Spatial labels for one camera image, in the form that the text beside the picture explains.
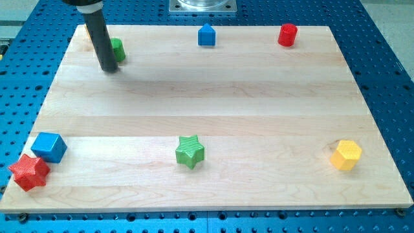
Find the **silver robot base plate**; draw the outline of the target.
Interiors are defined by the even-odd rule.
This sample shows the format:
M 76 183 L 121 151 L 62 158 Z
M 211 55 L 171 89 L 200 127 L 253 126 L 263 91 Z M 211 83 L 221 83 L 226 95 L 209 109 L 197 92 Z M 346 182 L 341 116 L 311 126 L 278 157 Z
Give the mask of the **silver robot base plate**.
M 232 14 L 237 12 L 236 0 L 169 0 L 169 12 L 174 14 Z

